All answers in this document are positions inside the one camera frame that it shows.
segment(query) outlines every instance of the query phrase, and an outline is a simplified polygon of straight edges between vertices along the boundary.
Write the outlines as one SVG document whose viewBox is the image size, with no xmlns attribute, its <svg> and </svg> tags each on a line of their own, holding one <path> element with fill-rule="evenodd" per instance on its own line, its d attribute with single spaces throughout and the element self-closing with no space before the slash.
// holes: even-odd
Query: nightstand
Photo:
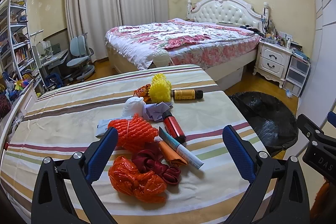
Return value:
<svg viewBox="0 0 336 224">
<path fill-rule="evenodd" d="M 279 82 L 279 87 L 285 82 L 288 64 L 292 51 L 278 44 L 259 42 L 257 62 L 253 75 L 260 73 L 267 80 Z"/>
</svg>

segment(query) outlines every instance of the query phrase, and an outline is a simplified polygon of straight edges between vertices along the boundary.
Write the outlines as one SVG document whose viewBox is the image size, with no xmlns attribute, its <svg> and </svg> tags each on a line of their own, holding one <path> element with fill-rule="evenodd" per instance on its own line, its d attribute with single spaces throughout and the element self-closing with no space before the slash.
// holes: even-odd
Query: tufted headboard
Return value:
<svg viewBox="0 0 336 224">
<path fill-rule="evenodd" d="M 225 22 L 250 25 L 262 30 L 262 16 L 252 10 L 251 4 L 243 0 L 202 0 L 190 10 L 188 1 L 188 18 L 195 22 Z"/>
</svg>

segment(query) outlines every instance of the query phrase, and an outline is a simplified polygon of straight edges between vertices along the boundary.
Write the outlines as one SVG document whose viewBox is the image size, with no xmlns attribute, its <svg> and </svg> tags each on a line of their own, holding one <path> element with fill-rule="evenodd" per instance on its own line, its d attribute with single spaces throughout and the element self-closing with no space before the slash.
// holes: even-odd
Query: red bottle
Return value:
<svg viewBox="0 0 336 224">
<path fill-rule="evenodd" d="M 172 136 L 180 144 L 184 143 L 186 141 L 186 136 L 173 114 L 171 114 L 170 111 L 166 111 L 162 114 L 162 118 L 170 136 Z"/>
</svg>

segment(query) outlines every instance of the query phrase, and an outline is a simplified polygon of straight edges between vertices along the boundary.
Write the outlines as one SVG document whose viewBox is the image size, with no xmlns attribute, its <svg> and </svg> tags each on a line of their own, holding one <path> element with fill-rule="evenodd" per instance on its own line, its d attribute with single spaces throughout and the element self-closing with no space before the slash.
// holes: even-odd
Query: bed frame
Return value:
<svg viewBox="0 0 336 224">
<path fill-rule="evenodd" d="M 231 23 L 236 24 L 238 27 L 241 25 L 250 25 L 259 30 L 263 29 L 261 21 L 262 15 L 253 11 L 251 4 L 243 0 L 202 0 L 196 4 L 195 8 L 192 8 L 192 2 L 189 0 L 187 4 L 187 18 L 195 22 L 212 22 L 218 25 Z M 108 43 L 106 43 L 106 48 L 110 64 L 117 72 L 125 73 L 138 70 L 135 65 L 128 62 L 126 58 L 110 47 Z M 225 84 L 223 89 L 226 89 L 234 85 L 235 82 L 240 81 L 242 67 L 256 58 L 257 50 L 254 49 L 229 62 L 208 68 L 205 72 L 218 84 L 227 82 L 224 77 L 231 75 L 229 78 L 234 80 L 230 80 L 230 83 Z"/>
</svg>

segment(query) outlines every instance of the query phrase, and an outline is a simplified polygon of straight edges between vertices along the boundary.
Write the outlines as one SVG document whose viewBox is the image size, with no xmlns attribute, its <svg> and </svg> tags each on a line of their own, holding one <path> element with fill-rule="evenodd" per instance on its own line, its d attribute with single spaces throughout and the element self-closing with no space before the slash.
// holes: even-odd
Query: light blue chair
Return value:
<svg viewBox="0 0 336 224">
<path fill-rule="evenodd" d="M 79 68 L 76 70 L 69 78 L 69 81 L 73 81 L 76 77 L 76 80 L 81 80 L 90 77 L 95 72 L 95 67 L 89 65 L 91 61 L 91 56 L 94 54 L 92 48 L 89 47 L 90 54 L 88 55 L 85 47 L 85 38 L 83 35 L 74 37 L 70 42 L 70 52 L 73 56 L 77 57 L 70 60 L 67 63 L 69 68 Z"/>
</svg>

